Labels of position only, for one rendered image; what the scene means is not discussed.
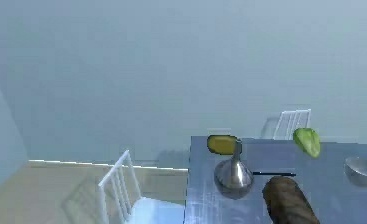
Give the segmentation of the brown bread loaf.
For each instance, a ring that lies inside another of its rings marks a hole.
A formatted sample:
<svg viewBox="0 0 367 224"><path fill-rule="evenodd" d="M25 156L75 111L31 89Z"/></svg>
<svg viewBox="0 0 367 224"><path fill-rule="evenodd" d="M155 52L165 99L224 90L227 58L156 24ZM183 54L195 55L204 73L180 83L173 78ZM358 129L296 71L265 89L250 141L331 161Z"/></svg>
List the brown bread loaf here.
<svg viewBox="0 0 367 224"><path fill-rule="evenodd" d="M272 224L320 224L295 180L274 176L265 184L262 194Z"/></svg>

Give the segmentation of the green lettuce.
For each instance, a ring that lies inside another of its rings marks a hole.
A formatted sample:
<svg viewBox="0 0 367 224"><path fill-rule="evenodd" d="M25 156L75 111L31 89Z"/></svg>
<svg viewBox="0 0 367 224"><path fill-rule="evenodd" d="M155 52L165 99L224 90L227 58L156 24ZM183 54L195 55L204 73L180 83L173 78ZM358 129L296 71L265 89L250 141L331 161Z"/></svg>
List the green lettuce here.
<svg viewBox="0 0 367 224"><path fill-rule="evenodd" d="M320 155L320 138L312 128L298 128L293 132L293 141L306 154L312 158Z"/></svg>

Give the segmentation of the grey metal bowl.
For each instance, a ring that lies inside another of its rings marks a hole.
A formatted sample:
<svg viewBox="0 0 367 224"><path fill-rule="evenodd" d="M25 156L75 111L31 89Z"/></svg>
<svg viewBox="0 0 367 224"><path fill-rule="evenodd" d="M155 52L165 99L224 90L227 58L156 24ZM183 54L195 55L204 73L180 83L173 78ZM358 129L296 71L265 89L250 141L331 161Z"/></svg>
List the grey metal bowl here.
<svg viewBox="0 0 367 224"><path fill-rule="evenodd" d="M367 159L361 157L346 158L344 173L352 184L367 187Z"/></svg>

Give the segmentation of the blue grey table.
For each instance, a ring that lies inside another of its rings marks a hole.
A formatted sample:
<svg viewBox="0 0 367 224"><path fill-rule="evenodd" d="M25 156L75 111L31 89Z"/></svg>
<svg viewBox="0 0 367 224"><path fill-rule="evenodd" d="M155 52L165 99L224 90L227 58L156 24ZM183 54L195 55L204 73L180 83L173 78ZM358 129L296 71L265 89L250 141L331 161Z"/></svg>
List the blue grey table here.
<svg viewBox="0 0 367 224"><path fill-rule="evenodd" d="M205 137L191 139L184 224L271 224L262 189L276 172L291 172L321 224L367 224L367 187L345 175L349 157L367 159L367 144L323 142L318 158L291 141L242 140L241 159L252 171L252 188L244 197L228 198L214 182L225 155L210 152Z"/></svg>

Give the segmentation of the white slatted chair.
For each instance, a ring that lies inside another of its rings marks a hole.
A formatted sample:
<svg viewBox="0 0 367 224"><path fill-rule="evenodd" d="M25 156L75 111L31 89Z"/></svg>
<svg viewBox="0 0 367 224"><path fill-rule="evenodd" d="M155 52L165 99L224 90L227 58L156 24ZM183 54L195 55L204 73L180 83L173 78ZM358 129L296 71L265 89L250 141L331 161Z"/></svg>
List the white slatted chair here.
<svg viewBox="0 0 367 224"><path fill-rule="evenodd" d="M282 111L275 126L274 140L291 140L297 128L309 128L311 123L311 109Z"/></svg>
<svg viewBox="0 0 367 224"><path fill-rule="evenodd" d="M130 178L134 184L135 200L130 201L126 186L123 164L128 164ZM117 219L111 223L109 217L106 185L111 186ZM135 174L129 150L123 152L113 167L97 185L99 224L184 224L185 207L181 204L144 197Z"/></svg>

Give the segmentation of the thin black stick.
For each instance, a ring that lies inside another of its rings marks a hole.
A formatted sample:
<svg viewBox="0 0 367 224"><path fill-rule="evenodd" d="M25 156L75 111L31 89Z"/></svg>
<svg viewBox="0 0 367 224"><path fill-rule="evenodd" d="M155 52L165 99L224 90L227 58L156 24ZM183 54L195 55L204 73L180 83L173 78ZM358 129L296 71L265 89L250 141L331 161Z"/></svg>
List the thin black stick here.
<svg viewBox="0 0 367 224"><path fill-rule="evenodd" d="M257 171L254 171L252 172L252 174L255 176L288 176L288 177L296 176L295 173L291 173L291 172L257 172Z"/></svg>

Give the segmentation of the silver metal vase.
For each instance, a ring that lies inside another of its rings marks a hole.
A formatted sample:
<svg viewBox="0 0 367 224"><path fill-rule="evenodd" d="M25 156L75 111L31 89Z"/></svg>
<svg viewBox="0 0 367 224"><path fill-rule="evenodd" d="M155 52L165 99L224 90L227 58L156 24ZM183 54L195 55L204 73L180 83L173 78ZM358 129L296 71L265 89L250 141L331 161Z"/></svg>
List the silver metal vase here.
<svg viewBox="0 0 367 224"><path fill-rule="evenodd" d="M254 183L253 174L242 162L241 154L242 141L237 139L232 157L221 161L214 170L214 182L219 192L233 200L246 196Z"/></svg>

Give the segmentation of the yellow green round food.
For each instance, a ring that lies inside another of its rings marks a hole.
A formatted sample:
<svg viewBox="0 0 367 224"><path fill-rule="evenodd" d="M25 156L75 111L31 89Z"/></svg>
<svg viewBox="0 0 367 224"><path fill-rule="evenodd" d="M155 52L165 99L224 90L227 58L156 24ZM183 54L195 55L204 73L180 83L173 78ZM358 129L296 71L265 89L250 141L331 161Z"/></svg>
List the yellow green round food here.
<svg viewBox="0 0 367 224"><path fill-rule="evenodd" d="M237 138L231 135L210 135L207 148L210 152L220 155L232 155Z"/></svg>

